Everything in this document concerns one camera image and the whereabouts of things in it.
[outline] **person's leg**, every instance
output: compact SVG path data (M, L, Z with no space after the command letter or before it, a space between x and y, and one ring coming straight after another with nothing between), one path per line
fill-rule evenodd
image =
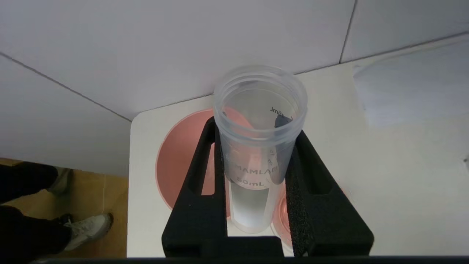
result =
M49 188L57 176L57 169L49 165L30 162L11 167L0 165L0 204Z
M54 194L67 187L69 169L36 163L0 166L0 203L47 188ZM0 206L0 259L33 260L76 247L104 236L112 226L111 214L72 223L71 217L45 220L24 216L18 209Z
M0 258L33 260L61 252L72 230L55 221L24 216L18 209L0 206Z

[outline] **white sneaker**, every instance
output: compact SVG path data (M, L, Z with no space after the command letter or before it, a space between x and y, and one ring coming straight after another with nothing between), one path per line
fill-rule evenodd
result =
M46 190L55 195L60 195L67 190L68 180L72 176L73 171L71 169L55 167L57 169L57 179L52 185Z
M86 242L99 239L107 234L113 224L113 216L110 213L87 218L83 221L64 224L72 229L72 238L64 251L76 249Z

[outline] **black foam holder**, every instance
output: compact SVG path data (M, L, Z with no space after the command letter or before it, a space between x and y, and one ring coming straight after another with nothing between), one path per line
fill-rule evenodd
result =
M202 195L212 143L215 192ZM219 131L210 118L164 229L166 257L283 257L278 237L228 237ZM373 234L301 132L286 175L288 219L295 257L365 256Z

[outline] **white platform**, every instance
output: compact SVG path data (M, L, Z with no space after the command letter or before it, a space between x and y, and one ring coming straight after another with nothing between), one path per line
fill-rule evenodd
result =
M304 131L375 236L372 255L469 252L469 115L388 128L367 125L353 68L469 39L468 35L298 75L308 92ZM132 122L127 257L164 257L170 210L155 180L158 149L206 96L139 114ZM270 229L259 235L270 235ZM228 235L247 235L228 223Z

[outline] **wooden floor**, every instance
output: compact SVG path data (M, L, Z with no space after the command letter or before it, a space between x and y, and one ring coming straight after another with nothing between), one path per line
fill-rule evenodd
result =
M2 165L18 161L0 158ZM71 213L74 221L111 212L114 224L109 233L98 241L84 244L73 251L47 257L67 258L125 258L127 246L127 204L129 182L127 178L74 170L69 191L55 196L46 190L20 197L6 203L20 209L24 215L53 219Z

